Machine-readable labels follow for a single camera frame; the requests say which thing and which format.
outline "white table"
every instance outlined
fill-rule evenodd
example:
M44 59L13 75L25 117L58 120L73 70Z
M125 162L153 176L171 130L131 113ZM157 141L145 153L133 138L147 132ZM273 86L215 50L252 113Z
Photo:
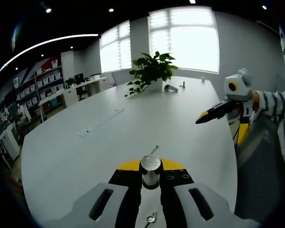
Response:
M186 82L186 88L179 87ZM41 225L71 212L73 203L99 182L108 182L116 167L154 155L183 164L194 182L202 182L236 205L236 155L227 119L195 124L219 102L209 81L173 77L179 92L141 93L124 97L120 85L96 94L48 119L26 135L22 148L22 181L31 214ZM85 126L115 109L123 112L85 138ZM160 189L141 191L137 227L158 212L150 227L164 227Z
M101 80L105 80L105 79L108 79L108 77L91 79L91 80L88 80L86 82L82 82L79 85L74 85L74 87L72 87L72 88L76 88L77 89L79 87L87 86L88 87L88 95L91 96L92 94L99 93L100 89L99 89L99 86L94 87L94 86L89 86L89 85L92 85L92 84L95 84L95 83L99 83ZM65 93L67 93L72 88L58 90L56 93L54 93L54 94L52 94L50 96L47 96L44 99L40 100L38 106L40 107L42 122L44 122L44 115L45 115L42 105L45 104L48 101L51 101L51 100L55 99L58 96L61 96L61 95L65 94Z

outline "window blind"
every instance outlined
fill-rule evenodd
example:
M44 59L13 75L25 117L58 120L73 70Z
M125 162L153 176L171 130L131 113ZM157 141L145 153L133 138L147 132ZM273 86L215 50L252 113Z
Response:
M218 73L219 46L213 11L181 7L149 14L150 53L170 53L182 69Z
M103 73L132 67L129 35L129 21L112 28L101 35L100 61Z

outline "potted plant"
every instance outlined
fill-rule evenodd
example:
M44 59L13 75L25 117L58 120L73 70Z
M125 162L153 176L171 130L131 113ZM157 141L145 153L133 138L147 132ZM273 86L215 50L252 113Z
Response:
M135 96L145 89L148 91L161 91L162 82L170 80L173 69L178 69L177 66L172 65L170 60L174 58L169 53L160 54L158 51L154 57L142 53L145 57L133 60L133 64L138 67L138 70L131 70L129 73L134 75L134 81L129 82L129 86L133 86L129 89L131 97Z
M67 79L65 82L67 83L67 85L68 85L69 87L71 87L72 85L74 85L74 84L76 83L76 79L75 79L74 77L70 77L70 78Z

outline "led light strip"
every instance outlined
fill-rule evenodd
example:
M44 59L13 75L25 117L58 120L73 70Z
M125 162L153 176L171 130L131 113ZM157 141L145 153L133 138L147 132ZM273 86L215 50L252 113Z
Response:
M100 127L101 125L105 124L107 121L118 115L119 113L123 112L125 109L115 109L113 112L109 113L108 115L105 115L101 119L97 120L96 122L90 124L89 126L86 126L83 130L78 132L78 134L84 138L89 133L93 132L97 127Z
M68 39L68 38L77 38L77 37L97 37L99 34L81 34L81 35L72 35L72 36L66 36L66 37L60 37L60 38L55 38L55 39L50 39L50 40L47 40L47 41L44 41L42 43L39 43L39 44L36 44L32 47L29 47L28 49L26 50L23 50L21 51L20 53L18 53L16 56L14 56L12 59L10 59L7 63L5 63L1 69L0 69L0 72L2 69L4 69L9 63L11 63L13 60L15 60L17 57L19 57L20 55L23 55L25 52L27 51L30 51L36 47L39 47L41 45L44 45L44 44L48 44L50 42L54 42L54 41L57 41L57 40L61 40L61 39Z

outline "striped sleeve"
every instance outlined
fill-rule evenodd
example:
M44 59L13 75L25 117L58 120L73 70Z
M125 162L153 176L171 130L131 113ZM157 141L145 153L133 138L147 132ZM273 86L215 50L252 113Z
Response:
M259 108L268 116L277 116L285 112L285 91L283 93L256 91L260 97Z

